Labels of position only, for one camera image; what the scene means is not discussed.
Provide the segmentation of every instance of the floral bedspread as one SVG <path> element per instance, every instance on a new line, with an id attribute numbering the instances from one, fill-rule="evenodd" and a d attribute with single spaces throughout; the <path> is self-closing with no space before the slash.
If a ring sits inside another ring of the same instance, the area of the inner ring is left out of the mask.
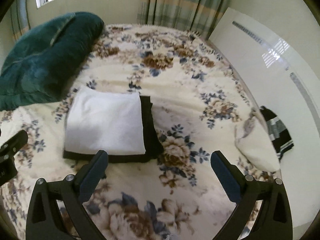
<path id="1" fill-rule="evenodd" d="M 107 239 L 164 240 L 170 235 L 212 239 L 235 207 L 210 167 L 215 150 L 244 174 L 258 180 L 275 176 L 258 171 L 235 147 L 234 127 L 249 117 L 252 104 L 217 50 L 193 32 L 110 25 L 64 100 L 0 113 L 1 144 L 20 129 L 29 136 L 15 158 L 18 175 L 0 188 L 20 239 L 25 239 L 36 180 L 61 180 L 84 164 L 62 158 L 64 120 L 81 85 L 102 92 L 150 95 L 155 128 L 165 149 L 158 160 L 148 163 L 109 164 L 105 178 L 84 204 Z M 60 207 L 66 227 L 76 235 L 62 203 Z"/>

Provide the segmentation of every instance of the metal bolt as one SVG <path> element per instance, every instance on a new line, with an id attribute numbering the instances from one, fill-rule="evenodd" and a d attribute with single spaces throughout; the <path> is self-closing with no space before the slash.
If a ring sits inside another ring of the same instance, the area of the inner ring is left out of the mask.
<path id="1" fill-rule="evenodd" d="M 66 181 L 72 181 L 74 179 L 74 175 L 70 174 L 68 176 L 66 176 Z"/>
<path id="2" fill-rule="evenodd" d="M 38 185 L 41 185 L 42 183 L 44 183 L 44 179 L 38 179 L 38 180 L 37 180 L 37 184 L 38 184 Z"/>
<path id="3" fill-rule="evenodd" d="M 276 184 L 281 185 L 281 184 L 282 184 L 282 180 L 281 180 L 281 179 L 276 178 Z"/>
<path id="4" fill-rule="evenodd" d="M 246 176 L 245 176 L 245 179 L 246 179 L 247 181 L 253 181 L 253 177 L 252 177 L 251 175 L 246 175 Z"/>

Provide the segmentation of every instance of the green curtain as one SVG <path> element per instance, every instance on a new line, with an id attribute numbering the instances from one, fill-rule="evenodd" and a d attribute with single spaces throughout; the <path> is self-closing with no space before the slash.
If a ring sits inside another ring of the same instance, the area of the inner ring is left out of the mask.
<path id="1" fill-rule="evenodd" d="M 17 41 L 30 29 L 27 0 L 15 0 L 10 7 L 13 40 Z"/>
<path id="2" fill-rule="evenodd" d="M 193 30 L 208 38 L 228 0 L 141 0 L 138 23 Z"/>

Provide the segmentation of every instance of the green pillow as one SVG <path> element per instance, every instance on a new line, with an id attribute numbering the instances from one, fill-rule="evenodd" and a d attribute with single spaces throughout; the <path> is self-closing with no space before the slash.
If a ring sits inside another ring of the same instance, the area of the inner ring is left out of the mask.
<path id="1" fill-rule="evenodd" d="M 0 111 L 60 101 L 68 80 L 103 29 L 87 12 L 68 13 L 23 35 L 7 56 L 0 75 Z"/>

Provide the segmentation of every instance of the black and white cloth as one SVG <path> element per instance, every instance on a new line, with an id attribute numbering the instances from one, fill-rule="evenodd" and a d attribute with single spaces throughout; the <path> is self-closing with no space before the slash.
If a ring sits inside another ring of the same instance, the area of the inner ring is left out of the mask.
<path id="1" fill-rule="evenodd" d="M 279 117 L 270 109 L 261 106 L 260 112 L 267 122 L 269 137 L 277 152 L 278 159 L 281 160 L 283 154 L 294 146 L 289 131 Z"/>

